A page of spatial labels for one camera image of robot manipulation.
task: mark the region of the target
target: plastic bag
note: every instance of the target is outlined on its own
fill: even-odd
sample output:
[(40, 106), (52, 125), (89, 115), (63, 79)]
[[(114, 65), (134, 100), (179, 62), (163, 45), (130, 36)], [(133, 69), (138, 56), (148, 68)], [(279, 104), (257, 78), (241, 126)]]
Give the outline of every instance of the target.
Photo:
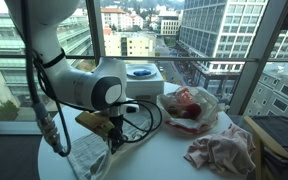
[(185, 134), (199, 134), (211, 129), (217, 113), (225, 109), (218, 99), (202, 87), (179, 87), (175, 92), (157, 97), (164, 122)]

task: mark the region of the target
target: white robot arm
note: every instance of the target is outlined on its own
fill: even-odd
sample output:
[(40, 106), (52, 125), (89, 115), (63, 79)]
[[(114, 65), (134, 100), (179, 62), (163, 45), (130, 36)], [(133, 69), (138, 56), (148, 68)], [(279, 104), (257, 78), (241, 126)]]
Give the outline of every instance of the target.
[[(22, 22), (23, 1), (26, 1), (29, 12), (26, 22)], [(40, 65), (43, 66), (57, 99), (88, 111), (111, 112), (111, 106), (115, 102), (126, 101), (124, 62), (101, 58), (92, 73), (74, 69), (66, 62), (64, 51), (57, 39), (58, 25), (74, 13), (79, 1), (5, 0), (10, 16), (22, 37), (23, 25), (29, 22), (32, 49), (41, 61)], [(64, 153), (56, 125), (44, 105), (33, 102), (33, 108), (45, 140), (55, 152), (66, 156), (68, 153)]]

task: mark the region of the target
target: white table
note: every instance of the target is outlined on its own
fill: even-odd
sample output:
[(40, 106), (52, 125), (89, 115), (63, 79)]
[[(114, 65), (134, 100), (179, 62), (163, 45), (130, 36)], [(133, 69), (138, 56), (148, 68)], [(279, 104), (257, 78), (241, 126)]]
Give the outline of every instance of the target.
[[(178, 86), (165, 83), (165, 92), (174, 91)], [(88, 135), (91, 132), (75, 122), (79, 110), (64, 107), (63, 112), (67, 122), (71, 141)], [(206, 134), (219, 133), (228, 128), (231, 119), (220, 112), (219, 120), (214, 128)], [(60, 126), (59, 116), (55, 121), (61, 133), (62, 144), (65, 143), (64, 133)], [(210, 171), (208, 166), (199, 169), (193, 167), (183, 158), (187, 148), (199, 136), (187, 136), (174, 131), (166, 125), (147, 142), (131, 149), (127, 155), (111, 166), (105, 179), (108, 180), (177, 180), (177, 179), (246, 179), (245, 176), (219, 176)], [(73, 169), (67, 158), (62, 158), (53, 152), (53, 149), (42, 139), (38, 153), (38, 169), (41, 180), (73, 180), (76, 179)]]

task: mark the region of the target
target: pink cloth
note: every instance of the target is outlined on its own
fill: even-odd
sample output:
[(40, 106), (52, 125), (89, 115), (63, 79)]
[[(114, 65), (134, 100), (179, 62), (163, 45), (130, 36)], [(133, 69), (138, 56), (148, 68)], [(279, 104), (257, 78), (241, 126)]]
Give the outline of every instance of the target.
[(199, 168), (205, 162), (217, 173), (227, 171), (246, 175), (255, 169), (251, 155), (255, 151), (252, 136), (240, 127), (231, 124), (220, 134), (206, 135), (196, 139), (184, 156)]

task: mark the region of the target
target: small box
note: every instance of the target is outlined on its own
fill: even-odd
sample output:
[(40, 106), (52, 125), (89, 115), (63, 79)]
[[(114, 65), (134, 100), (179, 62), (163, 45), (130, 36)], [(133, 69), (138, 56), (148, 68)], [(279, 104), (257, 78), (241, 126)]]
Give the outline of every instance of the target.
[[(135, 75), (136, 72), (141, 71), (149, 71), (150, 74)], [(164, 80), (155, 64), (126, 64), (126, 72), (126, 96), (128, 98), (156, 103), (156, 96), (164, 93)]]

